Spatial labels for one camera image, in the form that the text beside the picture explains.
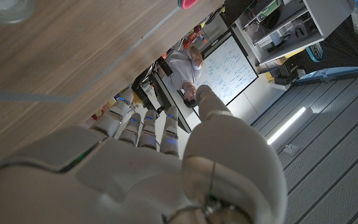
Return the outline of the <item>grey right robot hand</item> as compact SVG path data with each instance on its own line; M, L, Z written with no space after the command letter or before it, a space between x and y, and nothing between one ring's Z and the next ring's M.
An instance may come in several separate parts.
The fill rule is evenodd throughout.
M154 111L121 121L126 91L90 128L72 126L0 162L0 223L283 223L277 153L207 85L201 122L178 153L171 107L160 141Z

